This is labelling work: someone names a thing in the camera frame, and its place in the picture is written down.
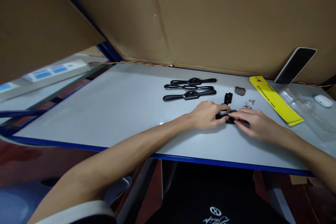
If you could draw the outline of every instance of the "wrist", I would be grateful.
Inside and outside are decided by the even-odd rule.
[[[285,148],[289,151],[295,151],[296,148],[299,148],[302,138],[295,134],[292,130],[285,128],[284,134],[281,136],[281,140],[279,141],[279,145],[282,148]]]

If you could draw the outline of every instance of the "white sleeve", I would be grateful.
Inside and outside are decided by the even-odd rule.
[[[92,215],[114,216],[104,201],[90,201],[51,215],[36,224],[69,224]]]

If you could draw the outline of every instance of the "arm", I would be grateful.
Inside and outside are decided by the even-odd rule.
[[[148,129],[100,152],[71,168],[45,196],[28,224],[70,207],[103,199],[105,190],[136,168],[156,150],[191,129],[215,128],[228,117],[215,119],[227,105],[202,101],[190,114]]]
[[[296,135],[292,130],[280,126],[260,110],[241,108],[229,114],[247,135],[261,141],[279,145],[295,153],[321,182],[336,195],[336,159]]]

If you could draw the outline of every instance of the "screw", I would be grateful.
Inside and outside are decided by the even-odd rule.
[[[243,105],[243,107],[248,108],[248,109],[251,109],[251,108],[252,108],[252,107],[250,107],[247,103],[245,103],[245,104]]]

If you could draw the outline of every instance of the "phone screen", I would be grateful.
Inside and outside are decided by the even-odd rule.
[[[291,83],[315,53],[315,49],[299,48],[275,82]]]

